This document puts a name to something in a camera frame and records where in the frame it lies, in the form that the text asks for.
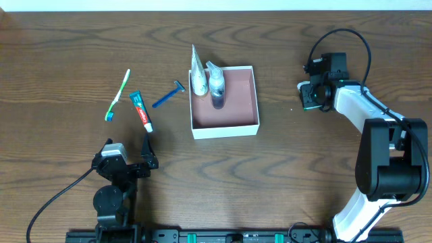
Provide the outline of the green soap packet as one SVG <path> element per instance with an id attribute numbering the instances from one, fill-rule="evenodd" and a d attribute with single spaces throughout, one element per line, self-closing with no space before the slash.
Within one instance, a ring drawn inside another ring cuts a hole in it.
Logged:
<path id="1" fill-rule="evenodd" d="M 300 101 L 305 111 L 321 107 L 321 105 L 317 102 L 317 95 L 314 91 L 314 86 L 309 81 L 298 83 L 297 89 L 300 93 Z"/>

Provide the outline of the white box pink inside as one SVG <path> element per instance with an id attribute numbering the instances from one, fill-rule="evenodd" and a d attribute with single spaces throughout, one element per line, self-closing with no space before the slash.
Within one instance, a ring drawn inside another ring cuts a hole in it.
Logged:
<path id="1" fill-rule="evenodd" d="M 260 126 L 257 89 L 251 65 L 224 67 L 225 104 L 214 108 L 211 96 L 189 92 L 190 126 L 195 140 L 254 136 Z"/>

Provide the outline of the white Pantene tube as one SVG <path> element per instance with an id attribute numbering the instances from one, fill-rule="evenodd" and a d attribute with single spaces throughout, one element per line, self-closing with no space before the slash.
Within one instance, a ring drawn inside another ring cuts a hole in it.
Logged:
<path id="1" fill-rule="evenodd" d="M 193 92 L 196 96 L 203 97 L 207 95 L 207 77 L 194 45 L 192 45 L 191 57 L 191 82 Z"/>

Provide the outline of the clear pump soap bottle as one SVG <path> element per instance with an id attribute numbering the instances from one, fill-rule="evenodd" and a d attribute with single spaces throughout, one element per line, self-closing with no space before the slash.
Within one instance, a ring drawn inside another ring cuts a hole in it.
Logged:
<path id="1" fill-rule="evenodd" d="M 223 70 L 211 61 L 206 62 L 209 70 L 209 89 L 215 109 L 222 109 L 225 103 L 225 78 Z"/>

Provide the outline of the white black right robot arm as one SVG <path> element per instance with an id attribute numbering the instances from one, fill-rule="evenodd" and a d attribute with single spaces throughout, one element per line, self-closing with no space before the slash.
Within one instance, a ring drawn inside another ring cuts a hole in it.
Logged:
<path id="1" fill-rule="evenodd" d="M 356 190 L 332 219 L 334 240 L 365 241 L 390 209 L 411 206 L 425 196 L 430 169 L 423 120 L 392 112 L 355 80 L 332 80 L 324 74 L 297 88 L 304 109 L 334 109 L 361 133 Z"/>

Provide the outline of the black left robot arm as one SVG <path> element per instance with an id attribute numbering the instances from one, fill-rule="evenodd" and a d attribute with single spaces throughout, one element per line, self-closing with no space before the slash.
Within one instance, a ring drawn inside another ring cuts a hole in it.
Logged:
<path id="1" fill-rule="evenodd" d="M 94 156 L 91 168 L 111 182 L 93 197 L 98 221 L 96 242 L 145 241 L 142 227 L 134 221 L 137 181 L 149 177 L 151 170 L 159 167 L 148 134 L 144 136 L 140 156 L 142 162 L 128 164 L 125 146 L 112 139 L 108 139 Z"/>

